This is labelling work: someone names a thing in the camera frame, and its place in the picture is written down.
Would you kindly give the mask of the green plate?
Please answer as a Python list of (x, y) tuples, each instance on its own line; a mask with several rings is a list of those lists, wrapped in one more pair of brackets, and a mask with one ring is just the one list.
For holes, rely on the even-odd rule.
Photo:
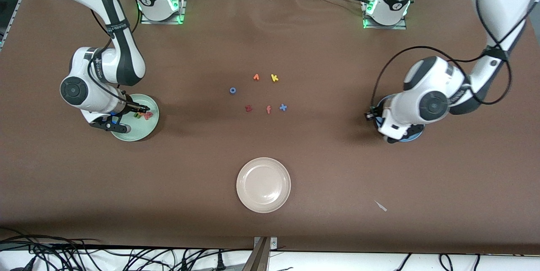
[(131, 127), (131, 131), (127, 134), (112, 132), (112, 135), (122, 141), (138, 141), (146, 138), (152, 133), (152, 131), (154, 131), (159, 121), (159, 107), (153, 98), (144, 94), (132, 94), (130, 97), (134, 102), (149, 107), (150, 112), (154, 115), (149, 120), (145, 120), (142, 113), (141, 118), (138, 119), (133, 117), (134, 113), (132, 112), (123, 115), (121, 123), (129, 125)]

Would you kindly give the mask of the blue plate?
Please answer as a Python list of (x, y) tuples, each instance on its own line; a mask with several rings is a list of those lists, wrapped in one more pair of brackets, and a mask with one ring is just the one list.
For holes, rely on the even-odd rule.
[[(375, 123), (377, 130), (382, 126), (385, 119), (382, 117), (383, 113), (383, 105), (386, 100), (389, 100), (391, 97), (393, 97), (395, 94), (388, 95), (384, 98), (382, 98), (378, 104), (374, 107), (371, 107), (371, 111), (373, 111), (373, 114), (375, 116)], [(411, 125), (406, 133), (401, 137), (399, 140), (394, 138), (389, 138), (388, 136), (380, 133), (383, 136), (383, 139), (388, 142), (389, 144), (394, 144), (397, 142), (405, 143), (405, 142), (411, 142), (413, 140), (416, 140), (426, 128), (425, 124), (418, 124), (418, 125)]]

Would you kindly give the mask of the brown paper table cover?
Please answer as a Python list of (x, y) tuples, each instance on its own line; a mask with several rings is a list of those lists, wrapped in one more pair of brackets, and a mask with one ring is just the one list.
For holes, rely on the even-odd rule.
[[(530, 24), (504, 100), (396, 144), (363, 115), (380, 70), (411, 46), (478, 56), (471, 0), (415, 0), (405, 30), (363, 28), (351, 0), (188, 0), (184, 24), (134, 37), (147, 70), (125, 90), (153, 97), (160, 117), (124, 142), (59, 93), (75, 50), (108, 40), (90, 11), (22, 0), (0, 51), (0, 227), (114, 245), (251, 248), (276, 236), (286, 250), (540, 254)], [(259, 157), (292, 181), (272, 213), (237, 196), (239, 171)]]

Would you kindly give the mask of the beige plate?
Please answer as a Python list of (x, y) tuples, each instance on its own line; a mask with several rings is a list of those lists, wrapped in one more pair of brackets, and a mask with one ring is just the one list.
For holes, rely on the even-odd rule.
[(276, 159), (259, 157), (248, 161), (239, 171), (236, 192), (241, 203), (260, 214), (280, 209), (291, 194), (289, 171)]

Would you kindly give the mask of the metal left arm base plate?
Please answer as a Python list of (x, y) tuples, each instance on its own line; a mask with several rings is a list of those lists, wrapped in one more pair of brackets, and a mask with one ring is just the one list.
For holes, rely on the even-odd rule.
[(401, 19), (394, 25), (383, 25), (374, 20), (373, 17), (368, 15), (373, 11), (374, 7), (377, 4), (377, 0), (368, 0), (367, 3), (362, 4), (362, 19), (363, 19), (363, 28), (371, 29), (386, 29), (386, 30), (405, 30), (406, 29), (406, 20), (405, 14), (407, 13), (407, 7), (405, 11), (401, 13)]

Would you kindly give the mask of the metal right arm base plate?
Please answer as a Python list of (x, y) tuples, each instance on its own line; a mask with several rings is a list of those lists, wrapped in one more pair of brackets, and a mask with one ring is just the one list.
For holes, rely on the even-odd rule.
[(187, 0), (138, 0), (143, 24), (183, 24)]

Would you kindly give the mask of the metal table edge bracket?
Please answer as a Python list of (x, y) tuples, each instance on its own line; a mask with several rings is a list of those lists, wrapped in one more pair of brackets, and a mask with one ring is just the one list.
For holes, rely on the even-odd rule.
[(242, 271), (267, 271), (271, 250), (277, 249), (277, 237), (255, 237), (254, 249)]

